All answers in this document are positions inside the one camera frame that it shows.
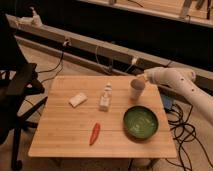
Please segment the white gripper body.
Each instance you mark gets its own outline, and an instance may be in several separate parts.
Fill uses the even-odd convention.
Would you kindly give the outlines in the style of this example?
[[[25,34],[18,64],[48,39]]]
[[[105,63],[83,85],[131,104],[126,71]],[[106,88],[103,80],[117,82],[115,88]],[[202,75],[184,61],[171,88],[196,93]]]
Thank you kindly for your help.
[[[161,69],[159,67],[147,69],[145,74],[152,84],[159,84],[161,80]]]

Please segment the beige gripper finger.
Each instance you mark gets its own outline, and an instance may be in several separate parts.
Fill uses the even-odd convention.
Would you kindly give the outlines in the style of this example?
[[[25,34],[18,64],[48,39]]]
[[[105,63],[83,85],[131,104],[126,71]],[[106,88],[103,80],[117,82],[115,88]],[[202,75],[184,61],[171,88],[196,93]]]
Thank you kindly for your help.
[[[146,78],[146,76],[144,76],[144,75],[137,75],[136,78],[137,78],[139,81],[147,82],[147,78]]]

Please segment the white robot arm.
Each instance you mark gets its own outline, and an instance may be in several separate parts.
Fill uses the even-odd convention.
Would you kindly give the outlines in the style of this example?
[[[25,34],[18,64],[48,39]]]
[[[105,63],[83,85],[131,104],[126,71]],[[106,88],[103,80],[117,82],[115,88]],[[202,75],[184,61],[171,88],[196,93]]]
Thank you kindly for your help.
[[[156,85],[168,85],[180,93],[190,104],[197,108],[203,117],[213,126],[213,97],[192,81],[196,74],[191,69],[154,67],[146,69],[136,78]]]

